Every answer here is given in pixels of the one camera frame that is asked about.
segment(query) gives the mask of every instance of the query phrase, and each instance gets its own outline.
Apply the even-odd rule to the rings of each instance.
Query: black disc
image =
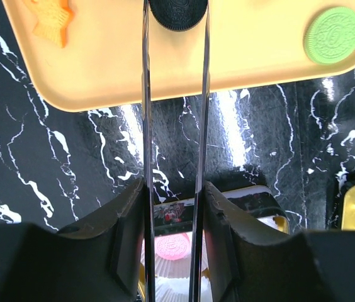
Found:
[[[208,0],[150,0],[155,19],[175,31],[189,30],[200,22]]]

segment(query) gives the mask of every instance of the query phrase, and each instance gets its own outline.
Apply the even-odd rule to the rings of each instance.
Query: orange star-shaped object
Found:
[[[73,17],[73,12],[68,7],[68,0],[23,1],[38,18],[33,33],[56,43],[59,47],[65,47],[65,30]]]

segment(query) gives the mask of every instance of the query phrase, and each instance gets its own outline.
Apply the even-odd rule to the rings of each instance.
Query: green round object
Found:
[[[318,64],[344,60],[355,50],[355,11],[345,7],[326,10],[308,28],[304,47],[310,60]]]

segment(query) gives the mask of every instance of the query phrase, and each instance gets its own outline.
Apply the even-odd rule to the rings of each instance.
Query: black marble surface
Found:
[[[54,231],[114,198],[143,173],[140,110],[46,104],[0,2],[0,222]],[[194,196],[199,116],[199,96],[153,102],[157,202]],[[355,173],[355,69],[212,94],[208,143],[207,179],[221,191],[267,184],[292,232],[325,228]]]

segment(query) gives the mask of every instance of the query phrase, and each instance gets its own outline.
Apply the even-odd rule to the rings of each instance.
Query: peach plastic tray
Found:
[[[37,23],[22,0],[3,0],[28,72],[51,105],[84,111],[141,102],[141,0],[69,0],[67,45],[32,34]],[[211,0],[211,90],[311,79],[355,67],[355,51],[317,65],[303,50],[311,21],[355,0]],[[150,16],[152,100],[201,93],[205,19],[173,32]]]

